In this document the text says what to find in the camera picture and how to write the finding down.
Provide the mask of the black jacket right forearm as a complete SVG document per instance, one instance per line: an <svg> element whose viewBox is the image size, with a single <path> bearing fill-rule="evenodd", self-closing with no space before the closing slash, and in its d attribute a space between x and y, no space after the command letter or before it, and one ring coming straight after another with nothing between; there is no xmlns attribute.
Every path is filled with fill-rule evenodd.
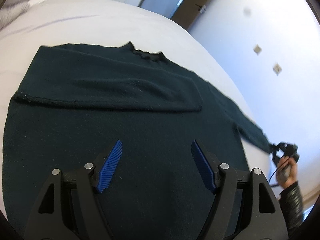
<svg viewBox="0 0 320 240"><path fill-rule="evenodd" d="M303 199L298 182L281 191L279 205L290 237L303 223Z"/></svg>

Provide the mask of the person right hand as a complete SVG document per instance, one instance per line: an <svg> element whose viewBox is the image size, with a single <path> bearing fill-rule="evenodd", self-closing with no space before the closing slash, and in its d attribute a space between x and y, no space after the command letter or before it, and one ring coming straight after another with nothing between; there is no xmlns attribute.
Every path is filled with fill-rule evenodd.
<svg viewBox="0 0 320 240"><path fill-rule="evenodd" d="M285 156L280 159L277 166L276 180L283 189L287 189L298 181L297 163L292 157Z"/></svg>

